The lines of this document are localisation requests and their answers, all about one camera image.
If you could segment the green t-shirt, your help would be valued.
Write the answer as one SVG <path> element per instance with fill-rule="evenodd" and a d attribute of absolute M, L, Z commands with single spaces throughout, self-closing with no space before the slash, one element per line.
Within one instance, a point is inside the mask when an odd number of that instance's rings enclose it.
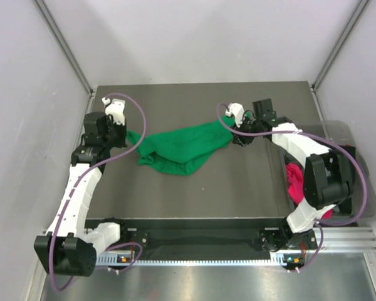
<path fill-rule="evenodd" d="M 232 133 L 215 120 L 193 127 L 146 136 L 127 132 L 127 140 L 138 145 L 137 164 L 149 166 L 157 172 L 176 176 L 190 176 L 198 171 L 215 151 L 232 141 Z"/>

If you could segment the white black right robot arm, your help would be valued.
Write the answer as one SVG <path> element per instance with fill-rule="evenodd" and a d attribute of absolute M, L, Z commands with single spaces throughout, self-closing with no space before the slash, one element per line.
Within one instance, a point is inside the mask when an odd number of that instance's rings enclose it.
<path fill-rule="evenodd" d="M 294 248 L 308 235 L 314 222 L 353 194 L 352 165 L 342 152 L 301 134 L 287 117 L 279 117 L 271 99 L 253 102 L 247 114 L 240 103 L 231 103 L 225 111 L 234 119 L 233 143 L 246 146 L 253 134 L 263 134 L 281 147 L 302 167 L 303 196 L 295 210 L 279 225 L 278 232 L 267 235 L 264 243 L 271 251 Z"/>

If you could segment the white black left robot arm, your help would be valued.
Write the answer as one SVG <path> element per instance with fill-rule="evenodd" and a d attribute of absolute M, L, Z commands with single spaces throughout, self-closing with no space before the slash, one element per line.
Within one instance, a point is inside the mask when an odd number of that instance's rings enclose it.
<path fill-rule="evenodd" d="M 104 222 L 85 231 L 85 221 L 105 160 L 114 147 L 126 146 L 123 113 L 93 112 L 83 121 L 80 145 L 71 154 L 68 184 L 59 210 L 44 235 L 37 236 L 34 250 L 46 273 L 88 277 L 97 257 L 110 245 L 121 249 L 130 235 L 116 223 Z"/>

